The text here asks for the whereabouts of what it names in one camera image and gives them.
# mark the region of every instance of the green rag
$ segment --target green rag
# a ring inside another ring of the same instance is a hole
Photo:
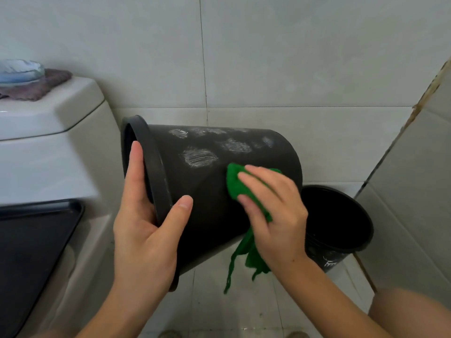
[[[282,173],[278,169],[271,169],[273,171]],[[249,188],[245,186],[239,179],[238,173],[245,172],[250,174],[247,170],[245,170],[244,166],[239,164],[229,164],[227,166],[227,175],[226,175],[226,183],[227,190],[229,192],[230,197],[233,200],[239,195],[247,195],[250,199],[254,201],[255,204],[258,205],[260,210],[262,210],[263,215],[265,216],[266,221],[269,223],[272,221],[271,214],[266,210],[262,203],[254,196]],[[227,276],[227,282],[225,284],[224,294],[227,294],[227,291],[230,288],[230,284],[232,282],[232,273],[235,267],[235,259],[238,255],[248,255],[246,257],[245,266],[248,268],[255,268],[255,273],[252,275],[252,281],[255,280],[255,277],[260,273],[267,274],[271,270],[266,265],[265,261],[263,261],[262,257],[258,253],[257,247],[255,246],[254,235],[252,231],[252,227],[246,232],[245,237],[241,240],[240,244],[232,254],[229,265],[229,274]]]

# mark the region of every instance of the person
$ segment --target person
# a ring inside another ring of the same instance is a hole
[[[273,218],[268,224],[250,198],[238,197],[249,216],[258,252],[324,338],[451,337],[451,314],[431,299],[407,291],[381,292],[375,296],[370,316],[362,312],[305,254],[307,210],[296,185],[262,167],[246,169],[251,175],[240,173],[240,180]],[[177,245],[192,207],[193,199],[183,196],[161,227],[152,224],[155,213],[144,185],[143,150],[133,142],[114,223],[114,283],[77,338],[139,335],[169,290]]]

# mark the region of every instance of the purple towel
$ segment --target purple towel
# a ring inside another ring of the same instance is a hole
[[[45,77],[27,85],[0,86],[0,99],[9,97],[20,101],[38,101],[54,87],[72,78],[72,73],[66,70],[46,69]]]

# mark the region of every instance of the tile floor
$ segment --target tile floor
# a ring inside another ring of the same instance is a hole
[[[163,299],[140,338],[157,338],[164,330],[177,330],[184,338],[283,338],[303,330],[311,338],[320,338],[272,274],[251,281],[253,272],[244,267],[243,256],[235,265],[229,293],[223,294],[235,247],[182,275],[177,290]],[[353,256],[328,276],[357,306],[368,311],[374,293]]]

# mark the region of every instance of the black trash can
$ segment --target black trash can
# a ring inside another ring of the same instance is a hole
[[[180,197],[188,194],[194,199],[180,238],[171,290],[180,274],[237,241],[250,227],[242,206],[227,192],[229,163],[280,169],[302,188],[295,150],[272,130],[148,125],[132,116],[123,119],[121,131],[124,172],[132,142],[143,147],[146,189],[155,205],[157,226]]]
[[[308,185],[301,198],[308,211],[305,251],[325,272],[347,255],[364,250],[373,238],[373,222],[345,193]]]

